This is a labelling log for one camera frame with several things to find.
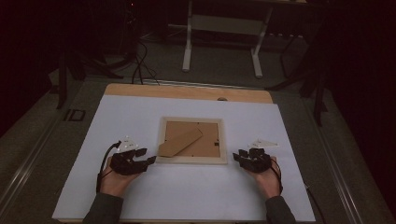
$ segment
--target white table leg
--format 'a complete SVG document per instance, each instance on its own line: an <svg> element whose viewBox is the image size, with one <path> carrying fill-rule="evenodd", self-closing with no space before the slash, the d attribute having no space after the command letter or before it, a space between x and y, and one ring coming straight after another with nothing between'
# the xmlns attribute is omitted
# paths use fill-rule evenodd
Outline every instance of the white table leg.
<svg viewBox="0 0 396 224"><path fill-rule="evenodd" d="M184 50L183 59L183 72L190 71L190 60L191 60L191 12L192 12L192 0L189 1L189 17L187 18L187 43L186 49Z"/></svg>
<svg viewBox="0 0 396 224"><path fill-rule="evenodd" d="M265 21L262 23L262 28L259 33L259 40L257 42L257 45L255 48L251 49L251 59L253 61L254 74L257 78L262 77L262 67L260 66L259 51L260 48L262 47L262 41L264 40L265 31L267 30L268 22L271 18L272 11L273 8L269 7L267 11L267 15L265 17Z"/></svg>

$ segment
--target table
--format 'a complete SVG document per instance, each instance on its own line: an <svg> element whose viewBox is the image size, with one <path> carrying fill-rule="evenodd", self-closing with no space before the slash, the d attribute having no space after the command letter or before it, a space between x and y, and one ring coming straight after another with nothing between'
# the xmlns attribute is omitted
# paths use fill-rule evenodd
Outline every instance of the table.
<svg viewBox="0 0 396 224"><path fill-rule="evenodd" d="M229 102L218 101L226 98ZM78 158L66 181L53 218L81 221L94 198L95 178L106 149L131 134L156 154L159 116L221 114L225 124L227 165L155 163L126 192L122 221L260 221L265 219L257 186L232 159L258 136L279 143L267 149L283 167L283 196L299 220L315 217L277 105L267 91L110 84L97 109ZM241 116L239 112L248 113Z"/></svg>
<svg viewBox="0 0 396 224"><path fill-rule="evenodd" d="M232 34L242 35L256 35L258 37L257 43L254 48L251 49L251 58L254 66L254 73L257 78L262 77L262 68L260 65L259 51L262 46L262 41L265 37L265 33L268 27L268 23L271 19L274 7L276 4L289 4L298 6L307 6L305 0L261 0L256 1L264 3L268 6L266 15L262 21L256 20L242 20L235 18L215 17L198 15L192 13L192 0L189 1L188 8L188 19L187 19L187 41L186 48L184 51L183 66L184 72L190 71L191 63L191 32L192 30L205 30L213 32L224 32Z"/></svg>

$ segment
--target floor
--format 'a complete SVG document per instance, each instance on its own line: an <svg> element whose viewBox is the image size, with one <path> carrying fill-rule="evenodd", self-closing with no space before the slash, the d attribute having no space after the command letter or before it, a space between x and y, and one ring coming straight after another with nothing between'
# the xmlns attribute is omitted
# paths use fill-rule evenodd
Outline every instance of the floor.
<svg viewBox="0 0 396 224"><path fill-rule="evenodd" d="M281 36L265 38L259 54L264 77L257 79L249 47L206 42L201 38L193 40L190 72L182 72L185 33L180 29L174 34L166 42L151 35L142 38L147 48L142 67L144 84L263 90L285 80L278 56L287 40ZM298 64L305 50L302 39L290 48L285 55L288 71ZM145 47L141 45L139 55L144 54ZM107 59L116 61L120 57ZM109 79L86 68L88 75L84 81L69 77L69 95L62 109L55 109L56 94L45 94L0 139L0 182L4 183L0 186L1 223L59 223L51 218L53 209L106 85L131 83L135 68L134 63L115 71L123 79ZM56 83L57 71L49 75ZM319 208L327 223L395 223L332 94L325 92L327 112L322 113L320 128L312 116L313 99L301 98L300 86L297 83L271 94L279 105L303 179L318 202L317 207L311 198L316 223L325 223ZM69 109L85 110L84 120L64 120Z"/></svg>

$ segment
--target white tabletop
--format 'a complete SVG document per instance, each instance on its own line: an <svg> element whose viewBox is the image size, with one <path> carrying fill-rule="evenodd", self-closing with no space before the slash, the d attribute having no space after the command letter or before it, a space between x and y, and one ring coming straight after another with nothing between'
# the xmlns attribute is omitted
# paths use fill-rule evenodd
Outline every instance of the white tabletop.
<svg viewBox="0 0 396 224"><path fill-rule="evenodd" d="M264 198L233 160L258 138L278 143L266 152L282 169L282 196L299 221L315 221L300 170L277 105L105 95L65 183L53 218L83 219L95 197L106 150L129 135L156 155L162 117L222 119L226 165L155 163L127 189L121 220L265 220Z"/></svg>

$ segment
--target forearm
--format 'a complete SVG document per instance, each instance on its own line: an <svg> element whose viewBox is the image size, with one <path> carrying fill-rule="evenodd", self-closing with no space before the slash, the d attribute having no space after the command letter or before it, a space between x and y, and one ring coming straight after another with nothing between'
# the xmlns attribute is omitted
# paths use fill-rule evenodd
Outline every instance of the forearm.
<svg viewBox="0 0 396 224"><path fill-rule="evenodd" d="M267 207L267 217L272 224L296 223L293 213L282 196L275 196L265 202Z"/></svg>
<svg viewBox="0 0 396 224"><path fill-rule="evenodd" d="M98 193L90 212L82 221L84 224L115 224L120 220L123 199L109 194Z"/></svg>

